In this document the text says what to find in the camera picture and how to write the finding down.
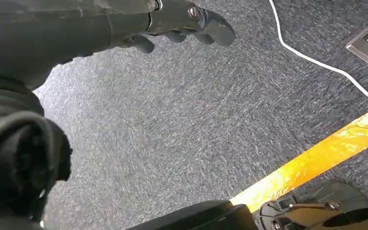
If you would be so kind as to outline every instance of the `black plastic part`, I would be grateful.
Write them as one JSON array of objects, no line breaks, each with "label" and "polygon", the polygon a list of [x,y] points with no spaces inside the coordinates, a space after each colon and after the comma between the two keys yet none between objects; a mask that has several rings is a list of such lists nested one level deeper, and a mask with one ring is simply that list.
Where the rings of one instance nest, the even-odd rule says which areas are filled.
[{"label": "black plastic part", "polygon": [[290,210],[290,204],[325,203],[337,203],[338,210],[342,212],[368,207],[368,199],[358,189],[348,184],[330,181],[309,191],[285,195],[268,202],[253,215],[259,230],[271,230],[273,222],[278,222],[285,230],[304,230],[306,229],[304,226],[277,216],[287,213]]},{"label": "black plastic part", "polygon": [[206,201],[128,230],[256,230],[249,209],[230,201]]}]

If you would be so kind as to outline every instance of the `orange tape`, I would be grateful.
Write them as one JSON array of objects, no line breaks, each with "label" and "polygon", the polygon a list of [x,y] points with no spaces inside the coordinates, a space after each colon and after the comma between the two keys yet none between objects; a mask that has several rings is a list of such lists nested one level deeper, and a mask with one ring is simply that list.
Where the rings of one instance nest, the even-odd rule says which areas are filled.
[{"label": "orange tape", "polygon": [[368,113],[235,196],[251,212],[368,148]]}]

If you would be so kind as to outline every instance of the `robotic finger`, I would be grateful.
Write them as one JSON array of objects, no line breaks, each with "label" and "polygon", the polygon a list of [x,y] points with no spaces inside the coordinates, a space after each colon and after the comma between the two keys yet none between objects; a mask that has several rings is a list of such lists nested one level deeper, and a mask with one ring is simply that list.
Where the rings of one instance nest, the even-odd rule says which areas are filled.
[{"label": "robotic finger", "polygon": [[176,43],[184,41],[187,35],[194,35],[206,45],[217,42],[230,46],[235,40],[232,26],[219,14],[187,1],[160,1],[161,7],[150,13],[150,33],[165,35]]}]

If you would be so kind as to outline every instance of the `robotic arm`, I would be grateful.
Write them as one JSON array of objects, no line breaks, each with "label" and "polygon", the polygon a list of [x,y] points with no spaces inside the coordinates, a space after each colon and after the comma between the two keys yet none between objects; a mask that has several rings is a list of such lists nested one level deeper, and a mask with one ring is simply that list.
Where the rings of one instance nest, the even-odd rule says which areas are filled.
[{"label": "robotic arm", "polygon": [[0,76],[29,89],[57,64],[114,47],[150,53],[146,35],[229,46],[232,27],[185,0],[0,0]]}]

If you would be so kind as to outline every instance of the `metal screw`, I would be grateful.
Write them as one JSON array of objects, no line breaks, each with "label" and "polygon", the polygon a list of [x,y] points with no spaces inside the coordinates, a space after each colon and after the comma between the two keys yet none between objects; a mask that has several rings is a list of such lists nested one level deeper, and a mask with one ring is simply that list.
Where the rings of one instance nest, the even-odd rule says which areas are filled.
[{"label": "metal screw", "polygon": [[197,8],[197,6],[195,6],[195,4],[191,3],[188,6],[188,15],[190,16],[190,18],[192,20],[195,20],[195,19],[198,18],[199,12],[198,12],[198,8]]},{"label": "metal screw", "polygon": [[159,3],[156,0],[149,0],[147,6],[151,11],[156,11],[159,9]]}]

